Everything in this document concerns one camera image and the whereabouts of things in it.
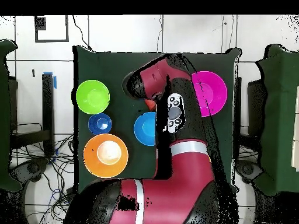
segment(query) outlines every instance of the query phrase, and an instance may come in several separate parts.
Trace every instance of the dark green table mat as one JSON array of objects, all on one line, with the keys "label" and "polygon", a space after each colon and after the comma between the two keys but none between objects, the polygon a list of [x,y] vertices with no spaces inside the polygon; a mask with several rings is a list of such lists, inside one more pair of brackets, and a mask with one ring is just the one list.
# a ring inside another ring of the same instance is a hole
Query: dark green table mat
[{"label": "dark green table mat", "polygon": [[268,92],[265,128],[260,139],[260,163],[265,173],[255,184],[266,195],[281,191],[299,193],[299,172],[291,166],[299,53],[275,44],[267,48],[266,55],[258,62]]},{"label": "dark green table mat", "polygon": [[[110,91],[110,103],[104,111],[112,119],[110,134],[121,138],[128,147],[129,160],[119,178],[152,178],[156,168],[155,148],[142,145],[134,135],[135,120],[148,111],[143,100],[133,100],[121,88],[123,78],[131,71],[150,62],[160,54],[131,52],[89,52],[77,46],[79,84],[95,79],[103,82]],[[234,63],[240,50],[231,49],[226,54],[185,54],[198,71],[211,71],[218,74],[226,83],[228,98],[224,108],[213,117],[220,142],[220,152],[227,181],[230,183],[232,158],[232,101],[234,90]],[[93,137],[88,129],[90,115],[78,113],[78,191],[97,179],[85,168],[83,150]]]}]

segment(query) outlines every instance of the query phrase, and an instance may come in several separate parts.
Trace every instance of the orange plate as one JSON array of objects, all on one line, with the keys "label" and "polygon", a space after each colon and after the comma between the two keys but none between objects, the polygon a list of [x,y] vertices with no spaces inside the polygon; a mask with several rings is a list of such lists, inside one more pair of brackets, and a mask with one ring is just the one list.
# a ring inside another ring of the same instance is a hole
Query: orange plate
[{"label": "orange plate", "polygon": [[[105,141],[113,141],[117,143],[121,149],[121,157],[118,162],[113,165],[102,163],[97,156],[98,147]],[[100,178],[111,178],[119,175],[128,162],[128,149],[124,142],[112,134],[100,134],[88,141],[83,151],[84,164],[87,170],[93,175]]]}]

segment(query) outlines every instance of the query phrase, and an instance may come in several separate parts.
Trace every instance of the black table surface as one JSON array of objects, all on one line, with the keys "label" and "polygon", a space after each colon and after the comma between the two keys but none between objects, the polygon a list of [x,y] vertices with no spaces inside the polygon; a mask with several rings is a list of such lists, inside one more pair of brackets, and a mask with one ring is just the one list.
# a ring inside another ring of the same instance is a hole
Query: black table surface
[{"label": "black table surface", "polygon": [[[235,79],[235,61],[240,50],[230,49],[225,54],[184,54],[197,71],[211,71],[219,75],[228,90],[227,102],[223,109],[213,116],[219,149],[227,181],[230,183],[232,159],[232,104]],[[90,52],[83,47],[74,47],[75,81],[74,91],[78,85],[87,80],[104,83],[110,92],[110,103],[104,111],[112,119],[110,134],[121,138],[128,148],[128,164],[117,177],[152,178],[156,169],[156,151],[154,146],[139,143],[134,135],[135,120],[149,109],[143,100],[133,100],[123,93],[121,83],[131,71],[158,57],[158,53],[131,52]],[[83,150],[87,142],[94,137],[88,129],[90,115],[83,113],[74,105],[78,113],[78,167],[75,168],[78,191],[81,192],[89,183],[98,179],[87,171]]]}]

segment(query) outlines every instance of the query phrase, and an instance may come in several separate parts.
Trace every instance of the blue tape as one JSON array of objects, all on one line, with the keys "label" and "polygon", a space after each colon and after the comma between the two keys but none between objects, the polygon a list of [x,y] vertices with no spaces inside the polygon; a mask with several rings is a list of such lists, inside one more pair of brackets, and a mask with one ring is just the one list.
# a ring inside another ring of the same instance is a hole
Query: blue tape
[{"label": "blue tape", "polygon": [[[53,72],[44,72],[46,75],[53,75]],[[57,88],[57,78],[56,76],[53,76],[53,88]]]},{"label": "blue tape", "polygon": [[57,88],[56,76],[53,77],[53,86],[54,86],[55,89]]}]

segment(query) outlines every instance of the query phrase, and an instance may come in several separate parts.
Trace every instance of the pink plate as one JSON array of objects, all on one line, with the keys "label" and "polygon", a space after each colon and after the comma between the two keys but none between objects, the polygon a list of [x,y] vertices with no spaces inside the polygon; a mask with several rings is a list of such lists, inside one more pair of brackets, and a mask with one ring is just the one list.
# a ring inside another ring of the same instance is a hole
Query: pink plate
[{"label": "pink plate", "polygon": [[192,74],[192,82],[201,116],[207,117],[210,113],[215,115],[224,107],[227,101],[227,87],[220,76],[210,71],[199,71]]}]

